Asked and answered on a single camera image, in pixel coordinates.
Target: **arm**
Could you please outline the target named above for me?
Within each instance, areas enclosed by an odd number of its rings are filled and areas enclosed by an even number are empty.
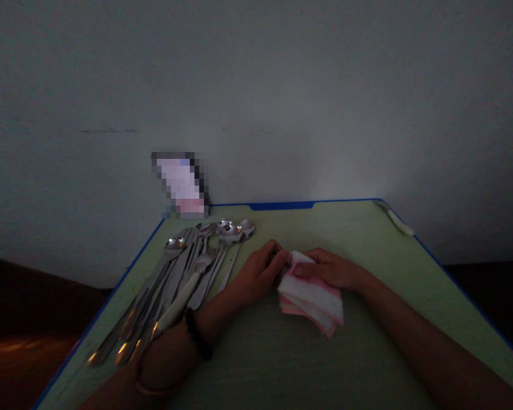
[[[237,312],[257,302],[270,290],[289,257],[286,251],[273,257],[276,247],[279,244],[271,240],[253,252],[234,281],[195,312],[198,329],[208,344],[220,336]],[[138,409],[163,403],[163,397],[145,396],[136,389],[138,361],[139,357],[131,360],[80,409]],[[162,391],[182,383],[199,362],[200,356],[186,331],[186,324],[181,322],[150,344],[142,361],[141,381],[153,390]]]
[[[513,409],[513,388],[433,326],[367,270],[322,249],[306,252],[299,276],[319,276],[358,293],[445,408]]]

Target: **hand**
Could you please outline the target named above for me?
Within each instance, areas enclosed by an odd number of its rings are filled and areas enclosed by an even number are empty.
[[[321,248],[312,249],[304,254],[317,263],[299,264],[294,274],[300,277],[317,276],[329,285],[357,291],[363,278],[370,274],[355,263]]]
[[[274,256],[276,248],[281,249],[281,246],[272,239],[253,252],[233,282],[224,289],[240,306],[248,306],[262,299],[287,263],[289,253],[280,251]]]

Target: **forearm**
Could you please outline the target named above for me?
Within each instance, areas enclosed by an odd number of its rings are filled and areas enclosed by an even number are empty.
[[[206,306],[195,313],[199,331],[209,344],[223,331],[228,321],[241,308],[232,292],[226,288]],[[162,405],[163,399],[145,396],[135,387],[138,357],[97,390],[80,409],[138,409]],[[182,382],[199,362],[199,354],[186,331],[186,324],[179,323],[151,343],[146,352],[141,381],[154,390],[166,390]]]
[[[511,408],[513,389],[368,272],[358,293],[445,408]]]
[[[195,312],[198,330],[205,341],[213,343],[240,308],[235,295],[226,288]],[[142,362],[141,380],[155,390],[165,390],[183,381],[199,361],[186,323],[181,322],[150,345]]]

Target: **table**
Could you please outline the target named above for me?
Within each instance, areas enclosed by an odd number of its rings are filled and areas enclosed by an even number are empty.
[[[287,250],[315,247],[358,263],[513,386],[513,348],[420,242],[401,234],[371,199],[214,206],[211,219],[251,219],[247,256],[274,238]],[[86,361],[182,228],[208,220],[162,220],[35,408],[74,409],[115,371]],[[207,301],[217,292],[225,258]],[[280,313],[277,292],[241,312],[191,374],[172,408],[435,408],[423,385],[361,299],[344,293],[345,325],[332,339],[305,318]]]

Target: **left hand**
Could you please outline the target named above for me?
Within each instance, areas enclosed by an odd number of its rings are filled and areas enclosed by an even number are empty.
[[[249,306],[262,299],[289,260],[290,254],[287,251],[281,250],[274,256],[276,247],[282,248],[277,241],[271,239],[261,249],[253,252],[234,281],[224,289],[240,307]]]

